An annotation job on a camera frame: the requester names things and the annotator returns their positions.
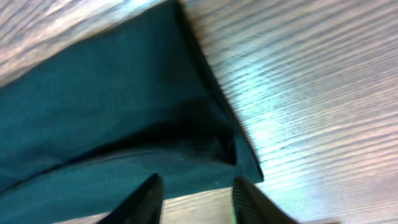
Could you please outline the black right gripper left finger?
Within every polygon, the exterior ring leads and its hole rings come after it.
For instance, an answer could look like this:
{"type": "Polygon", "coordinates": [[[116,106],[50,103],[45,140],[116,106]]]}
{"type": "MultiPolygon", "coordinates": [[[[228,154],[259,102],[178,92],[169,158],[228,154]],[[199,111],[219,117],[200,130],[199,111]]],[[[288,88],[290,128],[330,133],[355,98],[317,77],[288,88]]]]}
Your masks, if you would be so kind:
{"type": "Polygon", "coordinates": [[[161,176],[153,174],[97,224],[159,224],[163,192],[161,176]]]}

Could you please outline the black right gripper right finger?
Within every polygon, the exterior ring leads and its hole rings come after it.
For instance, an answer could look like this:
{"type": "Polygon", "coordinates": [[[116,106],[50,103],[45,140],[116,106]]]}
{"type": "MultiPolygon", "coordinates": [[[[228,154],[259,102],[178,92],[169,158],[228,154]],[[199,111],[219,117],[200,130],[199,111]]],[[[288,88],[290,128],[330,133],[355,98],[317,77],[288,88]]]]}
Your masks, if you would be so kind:
{"type": "Polygon", "coordinates": [[[245,177],[235,177],[231,193],[236,224],[298,224],[245,177]]]}

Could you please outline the black t-shirt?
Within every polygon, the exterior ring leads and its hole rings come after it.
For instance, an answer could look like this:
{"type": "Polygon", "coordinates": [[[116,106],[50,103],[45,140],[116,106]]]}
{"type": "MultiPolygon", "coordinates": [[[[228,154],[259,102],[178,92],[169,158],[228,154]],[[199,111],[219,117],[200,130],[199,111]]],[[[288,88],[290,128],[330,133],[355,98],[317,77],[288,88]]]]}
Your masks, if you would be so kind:
{"type": "Polygon", "coordinates": [[[264,178],[177,1],[1,90],[2,223],[108,212],[154,173],[166,198],[264,178]]]}

